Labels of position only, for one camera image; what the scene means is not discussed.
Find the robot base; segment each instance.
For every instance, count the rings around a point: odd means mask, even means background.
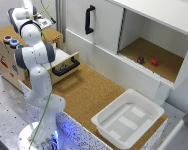
[[[19,134],[18,137],[18,150],[50,150],[50,149],[43,149],[43,147],[35,145],[34,143],[32,144],[31,148],[29,149],[30,146],[30,141],[28,140],[29,136],[31,135],[32,131],[37,127],[38,122],[34,122],[28,126],[26,126]],[[62,147],[64,143],[64,138],[58,135],[58,133],[55,134],[57,142],[58,142],[58,150]]]

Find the plastic tub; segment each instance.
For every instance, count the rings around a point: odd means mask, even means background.
[[[163,113],[163,108],[129,89],[91,120],[116,147],[130,149]]]

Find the dish tub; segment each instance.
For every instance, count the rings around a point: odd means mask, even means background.
[[[163,108],[129,89],[91,120],[116,147],[130,149],[163,113]]]

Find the white robotic arm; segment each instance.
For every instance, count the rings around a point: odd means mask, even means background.
[[[31,143],[37,132],[33,140],[33,147],[37,148],[37,150],[47,150],[52,145],[48,144],[47,147],[43,147],[43,143],[49,143],[49,139],[57,130],[55,114],[64,110],[66,102],[60,96],[51,95],[50,75],[46,68],[43,67],[43,64],[53,62],[56,53],[51,44],[41,40],[41,28],[36,24],[37,18],[34,17],[33,20],[30,20],[31,16],[37,13],[36,8],[33,7],[31,0],[23,0],[21,6],[22,8],[10,9],[8,11],[8,18],[15,31],[20,34],[29,47],[17,49],[15,61],[19,67],[29,70],[32,90],[25,95],[25,99],[27,103],[41,108],[40,119],[43,118],[40,121],[40,127],[37,127],[38,130],[36,128],[28,140]],[[59,149],[60,145],[57,145],[53,149]]]

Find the door handle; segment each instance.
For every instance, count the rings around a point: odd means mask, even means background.
[[[73,70],[74,68],[78,67],[80,65],[80,62],[78,60],[76,60],[73,57],[71,57],[71,61],[73,62],[73,64],[65,69],[60,69],[60,70],[56,70],[55,67],[52,68],[52,72],[56,75],[56,76],[63,76],[64,74],[70,72],[71,70]]]
[[[86,30],[86,34],[90,34],[92,33],[94,30],[92,28],[90,28],[90,16],[91,16],[91,11],[95,10],[95,7],[90,5],[90,8],[88,8],[86,10],[86,25],[85,25],[85,30]]]

